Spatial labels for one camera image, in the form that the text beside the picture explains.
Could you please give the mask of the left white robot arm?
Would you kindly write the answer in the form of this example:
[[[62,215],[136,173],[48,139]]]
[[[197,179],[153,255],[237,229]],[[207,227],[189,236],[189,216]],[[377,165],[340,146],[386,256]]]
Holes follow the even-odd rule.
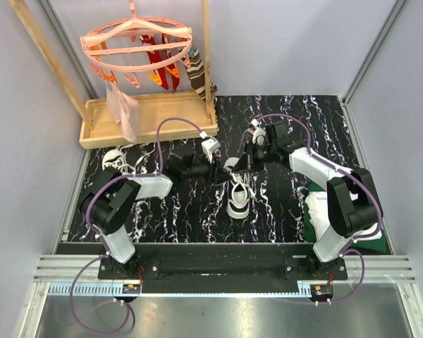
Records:
[[[124,279],[140,272],[139,253],[126,229],[133,204],[140,199],[164,198],[189,179],[203,179],[211,185],[232,179],[215,154],[197,156],[189,144],[177,146],[160,174],[130,174],[108,167],[80,196],[78,210],[105,248],[101,259]]]

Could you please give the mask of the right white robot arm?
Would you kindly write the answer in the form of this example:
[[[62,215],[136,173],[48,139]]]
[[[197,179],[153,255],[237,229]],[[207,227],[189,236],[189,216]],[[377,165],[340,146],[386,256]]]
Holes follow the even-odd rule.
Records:
[[[372,175],[364,168],[337,165],[294,141],[284,121],[264,127],[258,120],[251,124],[252,139],[246,143],[243,155],[229,160],[231,175],[237,181],[246,173],[263,170],[267,163],[277,163],[308,177],[326,192],[330,224],[317,238],[313,254],[306,261],[308,275],[321,279],[330,273],[331,262],[353,242],[381,231],[383,211]]]

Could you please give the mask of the white shoelace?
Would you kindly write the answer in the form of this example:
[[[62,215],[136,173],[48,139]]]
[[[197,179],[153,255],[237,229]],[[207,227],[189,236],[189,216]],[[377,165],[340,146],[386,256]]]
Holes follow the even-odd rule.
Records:
[[[233,174],[233,179],[228,183],[228,208],[243,212],[250,207],[253,201],[263,204],[268,201],[262,192],[262,187],[257,186],[257,175]]]

